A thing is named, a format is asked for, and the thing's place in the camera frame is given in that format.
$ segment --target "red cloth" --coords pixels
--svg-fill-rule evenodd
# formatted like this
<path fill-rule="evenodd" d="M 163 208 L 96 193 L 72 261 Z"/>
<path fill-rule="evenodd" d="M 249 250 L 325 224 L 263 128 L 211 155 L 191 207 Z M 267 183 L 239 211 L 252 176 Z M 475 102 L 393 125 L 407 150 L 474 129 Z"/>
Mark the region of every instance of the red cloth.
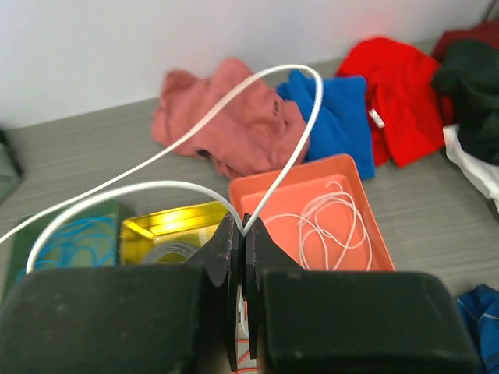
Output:
<path fill-rule="evenodd" d="M 368 115 L 376 166 L 393 158 L 404 167 L 444 146 L 442 129 L 450 119 L 442 115 L 452 118 L 452 103 L 431 88 L 439 66 L 413 46 L 384 37 L 362 41 L 343 61 L 337 75 L 364 76 L 368 113 L 374 109 L 382 120 L 377 125 Z"/>
<path fill-rule="evenodd" d="M 206 79 L 185 70 L 171 71 L 154 113 L 153 139 L 169 146 L 252 74 L 237 58 L 223 61 L 215 74 Z M 282 100 L 259 79 L 174 152 L 208 157 L 218 172 L 229 178 L 272 171 L 288 162 L 305 125 L 296 103 Z M 307 149 L 308 143 L 296 163 L 303 161 Z"/>
<path fill-rule="evenodd" d="M 431 55 L 436 60 L 442 62 L 449 46 L 455 41 L 462 39 L 482 41 L 491 47 L 499 48 L 499 21 L 481 23 L 469 30 L 445 31 Z"/>

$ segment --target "pink cloth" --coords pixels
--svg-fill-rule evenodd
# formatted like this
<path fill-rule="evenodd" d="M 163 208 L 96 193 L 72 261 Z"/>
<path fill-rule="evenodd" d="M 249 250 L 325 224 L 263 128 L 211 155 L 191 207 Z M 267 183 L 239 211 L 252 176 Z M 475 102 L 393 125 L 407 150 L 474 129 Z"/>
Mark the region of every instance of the pink cloth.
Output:
<path fill-rule="evenodd" d="M 153 139 L 169 146 L 252 74 L 237 58 L 223 61 L 207 79 L 185 70 L 172 70 L 165 78 L 159 107 L 154 113 Z M 209 157 L 220 174 L 238 178 L 283 168 L 304 129 L 305 122 L 296 103 L 282 100 L 259 79 L 175 152 L 182 156 Z M 296 163 L 303 161 L 307 149 L 308 142 Z"/>

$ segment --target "orange bin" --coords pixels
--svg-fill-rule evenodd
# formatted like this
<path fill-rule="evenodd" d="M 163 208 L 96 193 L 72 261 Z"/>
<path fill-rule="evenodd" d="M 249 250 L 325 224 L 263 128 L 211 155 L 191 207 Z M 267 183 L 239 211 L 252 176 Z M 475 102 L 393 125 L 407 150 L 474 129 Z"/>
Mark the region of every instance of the orange bin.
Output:
<path fill-rule="evenodd" d="M 244 213 L 253 213 L 278 174 L 279 171 L 272 171 L 231 181 L 228 187 L 229 197 L 241 217 Z M 339 191 L 340 187 L 335 182 L 352 196 L 363 218 L 371 243 L 370 270 L 394 270 L 393 262 L 367 201 L 355 161 L 349 155 L 340 154 L 293 167 L 265 205 L 260 217 L 265 222 L 279 214 L 300 215 L 310 200 L 325 193 Z M 334 204 L 325 208 L 317 216 L 317 221 L 324 230 L 345 243 L 352 229 L 353 214 L 351 208 Z M 299 263 L 299 221 L 300 219 L 296 217 L 281 217 L 265 225 L 274 242 L 297 263 Z M 305 224 L 303 233 L 310 229 L 311 227 Z M 359 243 L 362 238 L 363 228 L 357 220 L 351 245 Z M 331 270 L 339 260 L 343 247 L 330 238 L 326 238 L 325 241 Z M 311 270 L 326 269 L 324 247 L 317 233 L 308 236 L 303 251 Z M 368 262 L 369 245 L 364 241 L 357 248 L 347 249 L 338 270 L 367 270 Z"/>

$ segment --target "blue fabric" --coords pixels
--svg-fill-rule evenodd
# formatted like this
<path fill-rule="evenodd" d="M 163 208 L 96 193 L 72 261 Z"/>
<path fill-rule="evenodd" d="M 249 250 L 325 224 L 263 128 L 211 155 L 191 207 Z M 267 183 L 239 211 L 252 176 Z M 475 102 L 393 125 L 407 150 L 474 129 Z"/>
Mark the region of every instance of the blue fabric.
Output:
<path fill-rule="evenodd" d="M 356 162 L 360 178 L 374 176 L 373 145 L 366 112 L 366 80 L 361 76 L 324 80 L 324 98 L 310 133 L 305 161 L 319 160 L 339 153 Z M 315 96 L 315 81 L 298 70 L 289 73 L 288 82 L 278 86 L 284 100 L 298 104 L 308 121 Z"/>
<path fill-rule="evenodd" d="M 459 311 L 482 358 L 481 373 L 499 373 L 499 291 L 481 284 L 458 299 Z"/>

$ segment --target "yellow container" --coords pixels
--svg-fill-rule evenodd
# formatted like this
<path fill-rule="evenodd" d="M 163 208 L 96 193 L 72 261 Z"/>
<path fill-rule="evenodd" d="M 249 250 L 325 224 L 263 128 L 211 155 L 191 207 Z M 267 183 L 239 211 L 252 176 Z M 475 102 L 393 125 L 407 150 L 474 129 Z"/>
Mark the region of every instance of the yellow container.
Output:
<path fill-rule="evenodd" d="M 227 209 L 218 201 L 163 210 L 122 222 L 120 263 L 136 265 L 156 245 L 185 242 L 201 247 L 212 236 Z"/>

